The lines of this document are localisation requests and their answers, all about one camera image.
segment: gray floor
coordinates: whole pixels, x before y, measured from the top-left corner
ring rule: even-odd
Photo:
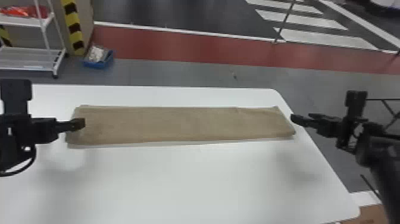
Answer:
[[[169,61],[115,60],[106,70],[94,70],[82,67],[76,58],[69,58],[61,66],[58,80],[52,79],[50,73],[31,71],[0,71],[0,78],[87,85],[273,88],[295,113],[304,115],[344,115],[343,101],[348,89],[369,91],[375,98],[400,97],[400,76]],[[400,110],[400,103],[393,107]],[[390,120],[390,114],[379,102],[369,104],[364,115],[375,122]],[[360,168],[353,156],[337,150],[333,139],[320,137],[313,130],[308,132],[349,191],[368,190],[360,178],[364,174],[372,180],[368,170]]]

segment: yellow and black striped post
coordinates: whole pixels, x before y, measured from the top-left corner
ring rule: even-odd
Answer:
[[[61,0],[65,12],[65,22],[70,32],[70,42],[76,55],[85,53],[85,42],[83,41],[82,30],[75,0]]]
[[[7,30],[5,30],[3,25],[0,25],[0,38],[5,46],[13,46],[13,44],[11,43],[10,36]]]

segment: white floor marking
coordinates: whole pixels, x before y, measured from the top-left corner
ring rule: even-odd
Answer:
[[[352,36],[332,35],[325,33],[305,32],[301,30],[283,29],[280,34],[285,40],[301,43],[314,43],[328,46],[342,46],[360,49],[373,49],[377,48],[361,38]]]
[[[277,2],[277,1],[271,1],[271,0],[246,0],[246,1],[247,1],[247,3],[252,4],[252,5],[262,5],[262,6],[273,7],[273,8],[283,8],[284,10],[287,10],[290,7],[290,3],[288,3],[288,2]],[[306,13],[323,14],[318,9],[316,9],[312,6],[307,6],[307,5],[295,5],[293,7],[293,10],[306,12]]]
[[[224,34],[224,33],[211,33],[211,32],[202,32],[202,31],[193,31],[193,30],[169,29],[169,28],[154,27],[154,26],[140,26],[140,25],[133,25],[133,24],[110,23],[110,22],[103,22],[103,21],[95,21],[95,25],[126,28],[126,29],[137,29],[137,30],[153,30],[153,31],[171,32],[171,33],[184,33],[184,34],[190,34],[190,35],[216,36],[216,37],[220,37],[220,38],[246,39],[246,40],[253,40],[253,41],[268,41],[268,42],[274,41],[273,38],[261,38],[261,37],[257,37],[257,36],[243,36],[243,35],[231,35],[231,34]]]
[[[265,20],[272,21],[283,21],[285,19],[285,13],[275,13],[271,11],[256,10],[259,15]],[[288,23],[302,24],[307,26],[318,26],[332,29],[347,30],[346,27],[334,20],[328,20],[325,18],[307,17],[301,15],[290,15],[287,18]]]
[[[365,21],[361,17],[347,11],[346,9],[340,7],[339,5],[331,2],[331,1],[326,1],[326,0],[319,0],[321,3],[324,5],[330,7],[331,9],[343,14],[347,18],[350,18],[354,22],[358,23],[359,25],[363,26],[364,28],[368,29],[369,31],[375,33],[376,35],[380,36],[381,38],[387,40],[388,42],[392,43],[393,45],[397,46],[400,48],[400,39],[397,37],[391,35],[390,33],[382,30],[381,28],[373,25],[372,23]]]

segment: blue bin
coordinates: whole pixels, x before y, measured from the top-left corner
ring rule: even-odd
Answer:
[[[100,62],[95,63],[95,62],[83,60],[83,65],[85,67],[91,67],[91,68],[95,68],[95,69],[104,69],[104,68],[108,67],[109,64],[113,60],[114,60],[114,51],[110,50],[108,52],[108,55],[107,55],[107,57],[105,58],[104,61],[100,61]]]

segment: cable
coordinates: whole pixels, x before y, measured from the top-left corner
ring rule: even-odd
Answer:
[[[0,178],[6,177],[6,176],[14,176],[14,175],[19,174],[19,173],[25,171],[26,169],[28,169],[33,164],[33,162],[35,162],[35,160],[36,160],[36,147],[31,146],[30,151],[32,153],[32,156],[30,158],[30,161],[24,167],[22,167],[18,170],[12,171],[12,172],[0,172]]]

